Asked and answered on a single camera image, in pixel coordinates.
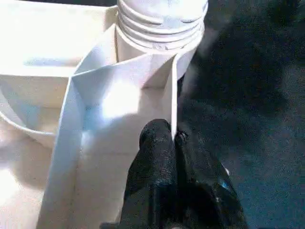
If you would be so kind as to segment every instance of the white plastic tray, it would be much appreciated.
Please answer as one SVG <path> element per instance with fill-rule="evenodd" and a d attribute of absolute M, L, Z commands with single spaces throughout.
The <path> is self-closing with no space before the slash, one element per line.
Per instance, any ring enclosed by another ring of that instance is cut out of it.
<path fill-rule="evenodd" d="M 111 51 L 100 52 L 111 37 L 116 38 L 117 63 Z M 175 135 L 176 82 L 196 44 L 176 55 L 140 55 L 118 27 L 106 31 L 69 79 L 37 228 L 98 228 L 118 219 L 142 128 L 165 118 Z M 125 53 L 139 56 L 119 61 Z"/>
<path fill-rule="evenodd" d="M 0 117 L 52 148 L 68 77 L 116 7 L 0 2 Z"/>

